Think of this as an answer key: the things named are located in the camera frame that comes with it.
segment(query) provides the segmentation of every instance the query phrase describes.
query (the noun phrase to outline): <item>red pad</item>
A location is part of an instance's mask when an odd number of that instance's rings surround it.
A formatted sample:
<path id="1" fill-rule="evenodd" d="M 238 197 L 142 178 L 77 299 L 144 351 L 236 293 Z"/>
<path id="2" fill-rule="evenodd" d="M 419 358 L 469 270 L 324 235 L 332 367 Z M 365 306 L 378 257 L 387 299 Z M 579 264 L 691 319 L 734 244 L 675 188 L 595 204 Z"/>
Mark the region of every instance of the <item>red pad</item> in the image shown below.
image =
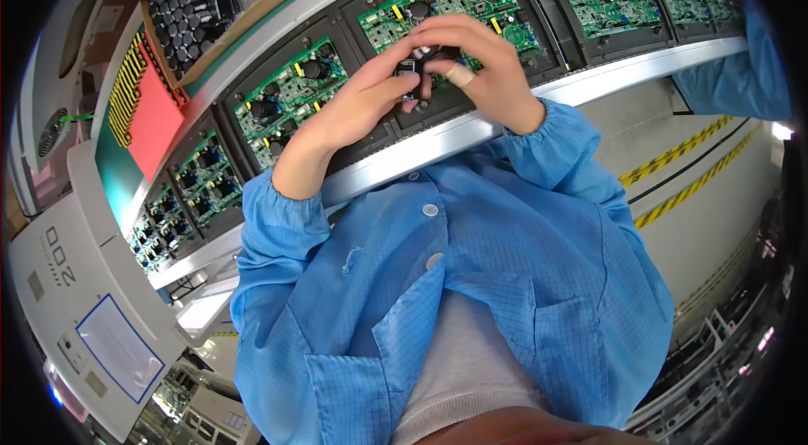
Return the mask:
<path id="1" fill-rule="evenodd" d="M 138 47 L 146 58 L 146 70 L 137 87 L 141 97 L 137 102 L 132 125 L 129 126 L 132 143 L 127 148 L 146 180 L 151 182 L 157 175 L 160 162 L 184 117 L 157 76 L 157 70 L 149 61 L 146 48 L 143 44 L 138 44 Z"/>

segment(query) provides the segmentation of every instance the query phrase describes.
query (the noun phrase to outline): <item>white button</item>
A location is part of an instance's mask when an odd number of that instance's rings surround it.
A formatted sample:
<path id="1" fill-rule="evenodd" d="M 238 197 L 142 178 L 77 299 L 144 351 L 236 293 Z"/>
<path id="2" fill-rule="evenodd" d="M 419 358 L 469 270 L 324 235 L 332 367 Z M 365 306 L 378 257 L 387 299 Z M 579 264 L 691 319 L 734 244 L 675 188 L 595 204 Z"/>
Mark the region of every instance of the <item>white button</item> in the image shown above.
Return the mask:
<path id="1" fill-rule="evenodd" d="M 426 204 L 421 209 L 424 216 L 434 217 L 438 215 L 438 208 L 433 204 Z"/>
<path id="2" fill-rule="evenodd" d="M 440 261 L 440 258 L 443 258 L 443 257 L 444 257 L 444 253 L 442 253 L 442 252 L 435 252 L 433 255 L 429 256 L 429 259 L 427 259 L 427 270 L 431 270 L 432 267 L 434 267 L 436 264 L 438 264 L 438 262 Z"/>

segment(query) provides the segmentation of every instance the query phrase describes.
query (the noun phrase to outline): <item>sleeve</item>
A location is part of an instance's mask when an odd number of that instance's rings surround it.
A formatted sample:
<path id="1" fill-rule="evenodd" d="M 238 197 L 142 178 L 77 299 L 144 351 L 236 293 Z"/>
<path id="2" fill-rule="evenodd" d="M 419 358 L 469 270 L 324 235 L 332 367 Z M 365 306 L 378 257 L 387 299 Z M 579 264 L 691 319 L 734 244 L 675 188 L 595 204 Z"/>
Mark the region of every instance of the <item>sleeve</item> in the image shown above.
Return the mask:
<path id="1" fill-rule="evenodd" d="M 243 336 L 244 323 L 255 319 L 245 317 L 246 310 L 259 310 L 264 327 L 275 323 L 330 225 L 319 192 L 311 199 L 286 198 L 272 186 L 271 170 L 244 185 L 242 209 L 240 279 L 230 315 Z"/>
<path id="2" fill-rule="evenodd" d="M 788 84 L 766 18 L 753 0 L 744 12 L 746 52 L 683 70 L 673 81 L 696 114 L 790 119 Z"/>
<path id="3" fill-rule="evenodd" d="M 623 186 L 592 158 L 601 132 L 575 108 L 539 100 L 547 108 L 547 117 L 535 132 L 520 137 L 506 130 L 503 144 L 516 173 L 539 188 L 600 205 L 625 236 L 644 250 Z"/>

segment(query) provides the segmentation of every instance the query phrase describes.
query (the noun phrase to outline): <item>yellow black warning stripe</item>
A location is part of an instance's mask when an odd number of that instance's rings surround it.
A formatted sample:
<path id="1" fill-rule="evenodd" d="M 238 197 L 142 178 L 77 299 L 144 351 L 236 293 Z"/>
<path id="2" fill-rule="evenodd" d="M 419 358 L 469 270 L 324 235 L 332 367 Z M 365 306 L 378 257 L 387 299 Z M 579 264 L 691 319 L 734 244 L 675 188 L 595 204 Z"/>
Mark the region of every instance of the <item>yellow black warning stripe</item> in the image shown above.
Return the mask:
<path id="1" fill-rule="evenodd" d="M 680 157 L 692 151 L 694 148 L 703 144 L 705 140 L 712 137 L 712 135 L 714 135 L 715 132 L 717 132 L 722 127 L 726 126 L 731 120 L 732 116 L 721 116 L 717 121 L 712 123 L 710 126 L 702 129 L 699 133 L 696 133 L 695 135 L 688 138 L 678 146 L 666 150 L 665 152 L 655 157 L 654 159 L 650 160 L 649 162 L 643 163 L 642 165 L 635 168 L 634 170 L 631 170 L 629 173 L 625 175 L 621 175 L 617 180 L 619 180 L 620 183 L 623 184 L 624 188 L 628 188 L 635 182 L 641 180 L 642 178 L 647 177 L 648 175 L 653 174 L 653 172 L 659 170 L 662 167 L 670 165 L 673 161 L 679 159 Z"/>
<path id="2" fill-rule="evenodd" d="M 137 102 L 141 97 L 137 86 L 146 70 L 146 60 L 144 60 L 140 48 L 137 47 L 142 40 L 141 34 L 137 33 L 132 44 L 129 45 L 129 50 L 118 68 L 118 74 L 109 97 L 109 114 L 106 123 L 112 130 L 118 146 L 121 147 L 128 147 L 132 143 L 129 127 L 132 125 Z"/>
<path id="3" fill-rule="evenodd" d="M 702 283 L 702 285 L 699 286 L 699 289 L 696 289 L 695 291 L 691 292 L 690 296 L 683 299 L 682 302 L 676 306 L 675 313 L 673 316 L 673 322 L 676 322 L 676 320 L 679 317 L 681 317 L 687 311 L 692 309 L 692 307 L 696 305 L 697 300 L 699 298 L 703 297 L 706 293 L 712 291 L 712 289 L 715 289 L 715 287 L 719 285 L 724 280 L 724 278 L 726 278 L 730 273 L 732 273 L 732 270 L 734 270 L 735 267 L 738 266 L 738 263 L 741 261 L 743 256 L 749 250 L 750 245 L 755 242 L 757 234 L 760 231 L 759 226 L 760 226 L 760 218 L 758 218 L 755 221 L 755 223 L 752 225 L 752 228 L 750 228 L 749 231 L 747 232 L 746 236 L 743 237 L 738 246 L 735 247 L 735 250 L 732 252 L 732 254 L 730 254 L 730 257 L 727 258 L 721 264 L 721 266 L 718 267 L 717 270 L 715 270 L 715 272 L 710 276 L 710 278 L 707 278 L 704 281 L 704 283 Z"/>
<path id="4" fill-rule="evenodd" d="M 718 162 L 712 166 L 707 173 L 699 177 L 694 183 L 690 184 L 686 188 L 679 191 L 679 193 L 671 196 L 670 198 L 663 201 L 660 205 L 651 209 L 650 212 L 638 217 L 634 220 L 634 225 L 637 229 L 642 229 L 657 220 L 662 216 L 663 213 L 672 210 L 676 205 L 682 203 L 685 199 L 690 197 L 693 193 L 701 189 L 707 182 L 709 182 L 716 174 L 724 169 L 726 165 L 732 161 L 738 154 L 743 150 L 744 147 L 749 144 L 752 140 L 752 136 L 763 126 L 763 123 L 759 123 L 753 130 L 751 130 L 743 140 L 740 141 L 726 156 L 722 157 L 718 160 Z"/>

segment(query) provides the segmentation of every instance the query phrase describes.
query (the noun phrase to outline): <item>blue anti-static jacket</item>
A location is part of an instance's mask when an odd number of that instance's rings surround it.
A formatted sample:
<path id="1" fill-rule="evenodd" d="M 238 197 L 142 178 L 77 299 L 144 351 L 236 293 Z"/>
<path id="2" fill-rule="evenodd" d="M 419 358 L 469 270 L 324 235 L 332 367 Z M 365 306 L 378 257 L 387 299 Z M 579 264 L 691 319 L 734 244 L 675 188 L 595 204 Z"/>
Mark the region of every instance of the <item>blue anti-static jacket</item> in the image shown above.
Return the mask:
<path id="1" fill-rule="evenodd" d="M 489 305 L 554 414 L 625 423 L 665 360 L 673 303 L 592 159 L 600 133 L 542 101 L 539 129 L 500 142 L 510 163 L 492 146 L 459 154 L 358 197 L 334 228 L 319 195 L 282 197 L 270 173 L 247 183 L 235 383 L 269 443 L 388 443 L 443 289 Z"/>
<path id="2" fill-rule="evenodd" d="M 749 50 L 683 70 L 673 80 L 696 114 L 790 119 L 788 84 L 766 17 L 753 0 L 743 10 Z"/>

